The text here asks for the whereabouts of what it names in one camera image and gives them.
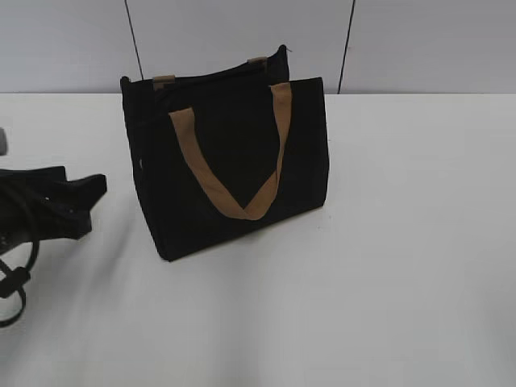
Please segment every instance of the black bag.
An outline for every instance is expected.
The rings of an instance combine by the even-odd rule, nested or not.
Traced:
[[[283,68],[269,66],[279,58]],[[183,85],[183,78],[121,80],[135,186],[166,260],[326,199],[322,79],[288,82],[285,46],[276,58],[236,69]]]
[[[21,243],[32,242],[25,267],[11,269],[0,260],[0,298],[18,293],[22,309],[0,321],[8,327],[22,315],[26,304],[23,285],[30,279],[40,240],[80,239],[91,231],[90,211],[106,192],[106,177],[93,175],[67,181],[65,167],[30,171],[0,169],[0,255]]]

